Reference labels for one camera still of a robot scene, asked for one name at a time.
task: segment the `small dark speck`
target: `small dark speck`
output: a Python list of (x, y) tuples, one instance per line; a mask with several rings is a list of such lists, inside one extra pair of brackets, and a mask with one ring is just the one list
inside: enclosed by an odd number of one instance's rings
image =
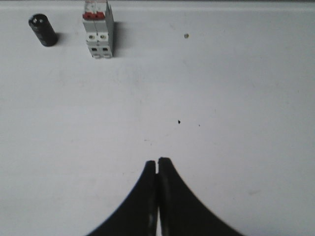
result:
[(258, 193), (260, 193), (260, 192), (261, 192), (260, 190), (254, 190), (254, 191), (248, 191), (248, 194), (249, 194), (250, 196), (252, 196), (252, 195), (258, 194)]

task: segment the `white table surface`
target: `white table surface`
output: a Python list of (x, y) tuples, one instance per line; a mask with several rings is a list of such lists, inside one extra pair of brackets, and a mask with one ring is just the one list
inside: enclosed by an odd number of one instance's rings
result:
[(96, 60), (83, 1), (0, 2), (0, 235), (83, 236), (160, 156), (245, 235), (315, 235), (315, 3), (111, 5)]

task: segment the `black capacitor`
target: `black capacitor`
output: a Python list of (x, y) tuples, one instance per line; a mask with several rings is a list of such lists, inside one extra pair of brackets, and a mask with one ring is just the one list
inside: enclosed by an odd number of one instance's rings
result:
[(53, 46), (57, 42), (58, 37), (44, 14), (33, 15), (29, 19), (29, 25), (45, 47)]

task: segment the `electrolytic capacitor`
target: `electrolytic capacitor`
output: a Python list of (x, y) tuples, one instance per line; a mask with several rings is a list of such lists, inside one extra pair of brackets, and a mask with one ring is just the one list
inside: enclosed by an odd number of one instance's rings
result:
[(53, 46), (57, 42), (58, 37), (44, 14), (33, 15), (29, 19), (29, 25), (45, 47)]

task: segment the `circuit breaker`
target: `circuit breaker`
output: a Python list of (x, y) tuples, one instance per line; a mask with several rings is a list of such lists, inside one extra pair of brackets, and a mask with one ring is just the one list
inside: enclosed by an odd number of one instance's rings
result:
[(113, 56), (114, 18), (107, 0), (85, 0), (83, 25), (92, 57)]

